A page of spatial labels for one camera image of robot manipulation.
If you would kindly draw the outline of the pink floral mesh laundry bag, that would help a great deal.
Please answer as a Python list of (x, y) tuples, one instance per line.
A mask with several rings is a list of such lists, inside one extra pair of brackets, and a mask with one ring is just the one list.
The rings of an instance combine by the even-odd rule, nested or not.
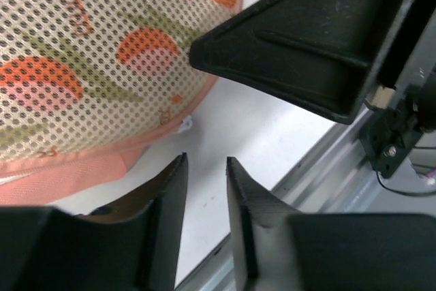
[(117, 180), (216, 83), (191, 43), (243, 0), (1, 0), (1, 203)]

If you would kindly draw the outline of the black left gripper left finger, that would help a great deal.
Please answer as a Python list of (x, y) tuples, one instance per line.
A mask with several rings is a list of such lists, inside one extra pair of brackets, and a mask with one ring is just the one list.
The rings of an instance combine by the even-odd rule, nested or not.
[(187, 182), (181, 154), (88, 215), (1, 207), (1, 289), (173, 290)]

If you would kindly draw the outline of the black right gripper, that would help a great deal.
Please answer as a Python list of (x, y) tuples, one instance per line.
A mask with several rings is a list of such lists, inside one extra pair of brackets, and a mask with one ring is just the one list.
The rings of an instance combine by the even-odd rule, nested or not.
[(377, 176), (389, 179), (428, 130), (418, 103), (435, 68), (435, 0), (401, 0), (375, 64), (360, 141)]

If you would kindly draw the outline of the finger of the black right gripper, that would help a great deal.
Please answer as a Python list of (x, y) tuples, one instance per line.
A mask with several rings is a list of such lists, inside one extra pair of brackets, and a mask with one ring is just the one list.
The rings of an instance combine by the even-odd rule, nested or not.
[(259, 0), (199, 37), (199, 70), (351, 123), (375, 83), (393, 87), (417, 31), (416, 0)]

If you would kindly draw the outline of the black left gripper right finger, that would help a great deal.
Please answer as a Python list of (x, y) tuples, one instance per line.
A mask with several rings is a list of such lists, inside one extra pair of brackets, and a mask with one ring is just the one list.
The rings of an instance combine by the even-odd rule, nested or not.
[(434, 290), (435, 218), (302, 213), (226, 163), (237, 290)]

